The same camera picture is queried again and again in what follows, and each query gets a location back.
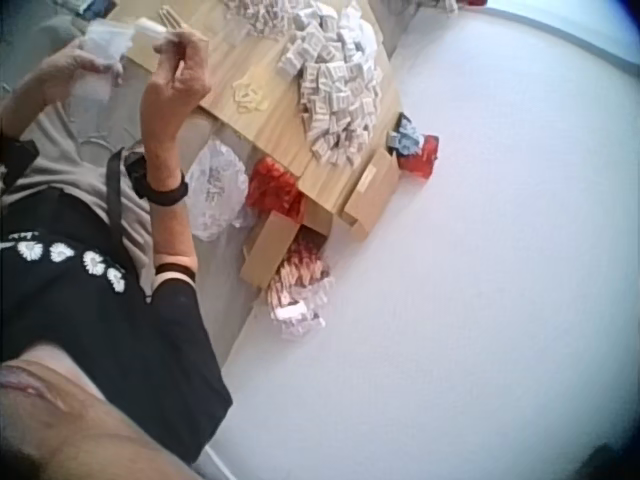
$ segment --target red plastic bag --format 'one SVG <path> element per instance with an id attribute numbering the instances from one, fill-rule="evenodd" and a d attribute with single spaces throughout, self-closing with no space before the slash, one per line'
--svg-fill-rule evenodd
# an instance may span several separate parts
<path id="1" fill-rule="evenodd" d="M 260 212 L 276 211 L 302 223 L 304 195 L 296 186 L 296 177 L 271 157 L 264 157 L 253 168 L 249 179 L 247 206 Z"/>
<path id="2" fill-rule="evenodd" d="M 416 155 L 398 157 L 398 167 L 400 170 L 428 180 L 433 173 L 433 166 L 438 159 L 439 145 L 439 137 L 435 135 L 425 135 L 422 151 Z"/>

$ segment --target clear plastic bag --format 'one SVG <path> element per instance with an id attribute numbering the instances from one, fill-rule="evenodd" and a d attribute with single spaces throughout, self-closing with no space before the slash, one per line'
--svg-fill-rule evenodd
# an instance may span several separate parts
<path id="1" fill-rule="evenodd" d="M 83 50 L 106 62 L 119 62 L 132 45 L 131 25 L 96 20 L 89 25 Z M 78 76 L 69 98 L 69 117 L 79 140 L 101 134 L 106 105 L 111 98 L 111 73 L 83 72 Z"/>
<path id="2" fill-rule="evenodd" d="M 249 188 L 244 165 L 219 140 L 210 140 L 186 175 L 192 233 L 206 242 L 238 218 Z"/>

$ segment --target daisy print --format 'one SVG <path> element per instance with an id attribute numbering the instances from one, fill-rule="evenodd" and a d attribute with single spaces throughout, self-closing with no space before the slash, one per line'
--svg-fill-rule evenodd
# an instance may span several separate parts
<path id="1" fill-rule="evenodd" d="M 102 255 L 96 252 L 85 252 L 82 256 L 82 263 L 84 263 L 84 268 L 90 275 L 95 275 L 97 277 L 102 275 L 106 268 Z"/>
<path id="2" fill-rule="evenodd" d="M 22 258 L 28 262 L 40 260 L 44 250 L 42 244 L 38 242 L 19 242 L 17 248 Z"/>
<path id="3" fill-rule="evenodd" d="M 122 274 L 118 270 L 115 268 L 108 269 L 107 278 L 116 293 L 124 292 L 124 278 L 122 278 Z"/>
<path id="4" fill-rule="evenodd" d="M 51 257 L 51 261 L 55 263 L 60 263 L 63 260 L 72 257 L 74 254 L 75 252 L 71 249 L 71 247 L 61 242 L 54 243 L 49 249 L 49 256 Z"/>

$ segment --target white plastic bag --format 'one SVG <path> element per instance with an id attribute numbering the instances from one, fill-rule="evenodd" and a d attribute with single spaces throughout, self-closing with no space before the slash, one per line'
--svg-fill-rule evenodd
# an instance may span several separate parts
<path id="1" fill-rule="evenodd" d="M 209 140 L 187 173 L 191 232 L 205 242 L 215 239 L 233 222 L 247 196 L 244 165 L 219 140 Z"/>

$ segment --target black shirt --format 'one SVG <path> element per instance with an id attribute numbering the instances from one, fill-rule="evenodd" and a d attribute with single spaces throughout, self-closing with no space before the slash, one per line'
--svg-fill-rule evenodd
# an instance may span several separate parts
<path id="1" fill-rule="evenodd" d="M 2 361 L 59 346 L 150 437 L 195 462 L 232 402 L 193 286 L 167 280 L 148 300 L 130 259 L 112 260 L 109 227 L 65 193 L 10 205 L 0 234 Z"/>

